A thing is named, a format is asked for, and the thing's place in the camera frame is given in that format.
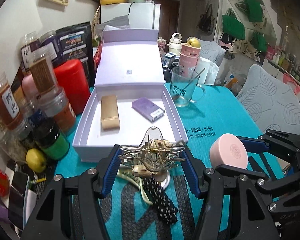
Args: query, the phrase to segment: refrigerator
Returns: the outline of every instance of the refrigerator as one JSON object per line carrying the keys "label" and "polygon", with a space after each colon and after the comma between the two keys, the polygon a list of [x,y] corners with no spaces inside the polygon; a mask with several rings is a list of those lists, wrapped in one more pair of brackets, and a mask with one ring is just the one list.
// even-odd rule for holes
{"label": "refrigerator", "polygon": [[110,21],[118,16],[129,15],[130,27],[132,29],[159,30],[160,6],[160,4],[154,3],[102,5],[100,12],[101,23]]}

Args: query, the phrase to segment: green jar with black lid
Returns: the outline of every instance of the green jar with black lid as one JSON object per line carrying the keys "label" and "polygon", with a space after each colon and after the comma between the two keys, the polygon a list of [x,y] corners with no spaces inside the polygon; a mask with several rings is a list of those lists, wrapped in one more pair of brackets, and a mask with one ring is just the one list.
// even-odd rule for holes
{"label": "green jar with black lid", "polygon": [[70,144],[53,118],[47,118],[34,130],[34,140],[53,160],[60,160],[69,151]]}

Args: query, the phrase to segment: black polka dot scrunchie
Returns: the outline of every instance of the black polka dot scrunchie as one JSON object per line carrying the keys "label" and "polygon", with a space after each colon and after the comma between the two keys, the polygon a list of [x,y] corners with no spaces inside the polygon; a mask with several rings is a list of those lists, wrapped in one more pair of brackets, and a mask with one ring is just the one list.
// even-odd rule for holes
{"label": "black polka dot scrunchie", "polygon": [[160,184],[151,177],[143,179],[142,185],[144,190],[151,195],[153,205],[158,210],[159,218],[168,225],[175,224],[178,221],[178,208],[173,205]]}

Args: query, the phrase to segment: smartphone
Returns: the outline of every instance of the smartphone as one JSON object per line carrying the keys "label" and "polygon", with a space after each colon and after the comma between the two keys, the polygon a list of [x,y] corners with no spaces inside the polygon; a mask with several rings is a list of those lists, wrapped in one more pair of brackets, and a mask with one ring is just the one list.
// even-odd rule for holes
{"label": "smartphone", "polygon": [[20,230],[23,230],[26,225],[25,207],[28,188],[28,174],[16,171],[10,187],[8,218]]}

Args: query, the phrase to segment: red plastic bottle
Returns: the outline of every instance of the red plastic bottle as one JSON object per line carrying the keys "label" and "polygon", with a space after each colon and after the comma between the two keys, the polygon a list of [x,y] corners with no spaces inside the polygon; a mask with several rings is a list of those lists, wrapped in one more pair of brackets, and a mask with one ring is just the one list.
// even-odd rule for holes
{"label": "red plastic bottle", "polygon": [[71,59],[54,69],[58,83],[65,89],[66,96],[75,114],[81,114],[90,97],[89,85],[80,60]]}

